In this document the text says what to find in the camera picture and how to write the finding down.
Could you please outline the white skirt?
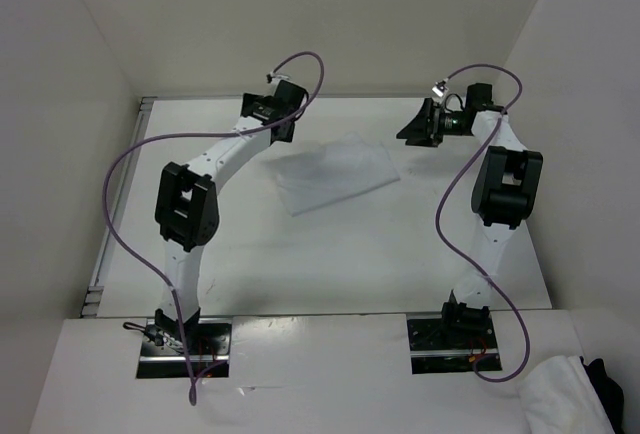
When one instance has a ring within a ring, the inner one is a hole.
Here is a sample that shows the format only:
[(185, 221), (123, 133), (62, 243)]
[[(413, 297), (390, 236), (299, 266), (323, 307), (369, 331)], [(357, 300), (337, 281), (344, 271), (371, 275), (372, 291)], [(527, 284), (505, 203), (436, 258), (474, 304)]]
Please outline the white skirt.
[(387, 149), (356, 133), (267, 163), (286, 211), (298, 216), (400, 180)]

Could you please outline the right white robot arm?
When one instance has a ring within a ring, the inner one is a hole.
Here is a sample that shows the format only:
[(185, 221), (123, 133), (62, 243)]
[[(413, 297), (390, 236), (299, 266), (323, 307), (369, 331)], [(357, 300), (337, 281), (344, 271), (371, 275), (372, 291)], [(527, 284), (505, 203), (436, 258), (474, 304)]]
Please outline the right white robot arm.
[(455, 111), (447, 109), (443, 86), (434, 91), (396, 138), (408, 146), (436, 148), (447, 136), (472, 136), (482, 147), (472, 156), (482, 161), (470, 195), (476, 218), (472, 245), (467, 253), (454, 250), (470, 267), (452, 289), (438, 323), (442, 342), (459, 347), (489, 327), (495, 280), (514, 232), (533, 211), (543, 156), (520, 142), (507, 112), (494, 103), (491, 85), (469, 86)]

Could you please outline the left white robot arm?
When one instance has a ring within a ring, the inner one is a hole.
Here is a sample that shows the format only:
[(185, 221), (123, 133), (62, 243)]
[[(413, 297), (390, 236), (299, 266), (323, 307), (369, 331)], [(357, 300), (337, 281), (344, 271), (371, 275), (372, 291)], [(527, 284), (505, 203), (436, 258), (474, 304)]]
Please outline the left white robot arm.
[(199, 341), (200, 266), (204, 247), (220, 225), (220, 191), (257, 154), (275, 142), (292, 141), (295, 122), (286, 118), (307, 100), (304, 88), (283, 78), (268, 95), (246, 93), (228, 138), (187, 163), (163, 168), (154, 217), (164, 241), (163, 274), (171, 285), (154, 323), (176, 353), (192, 351)]

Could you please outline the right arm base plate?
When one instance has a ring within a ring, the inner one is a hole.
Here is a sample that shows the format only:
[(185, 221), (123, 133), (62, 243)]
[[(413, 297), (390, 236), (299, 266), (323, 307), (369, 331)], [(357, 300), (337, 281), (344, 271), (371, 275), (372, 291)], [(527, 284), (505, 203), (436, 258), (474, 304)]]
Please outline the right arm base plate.
[(406, 317), (411, 368), (414, 375), (450, 374), (502, 369), (492, 320), (481, 328), (460, 330), (446, 327), (440, 314)]

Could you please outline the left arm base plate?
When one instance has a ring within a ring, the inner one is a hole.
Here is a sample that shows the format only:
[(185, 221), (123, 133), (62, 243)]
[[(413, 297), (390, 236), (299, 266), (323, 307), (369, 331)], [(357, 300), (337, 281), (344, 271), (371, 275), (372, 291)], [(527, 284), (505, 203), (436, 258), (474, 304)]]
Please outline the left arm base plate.
[[(155, 326), (152, 319), (133, 327), (142, 333), (136, 378), (188, 378), (182, 343)], [(195, 337), (189, 341), (189, 357), (193, 373), (204, 371), (205, 378), (227, 378), (229, 375), (232, 324), (229, 319), (204, 318)]]

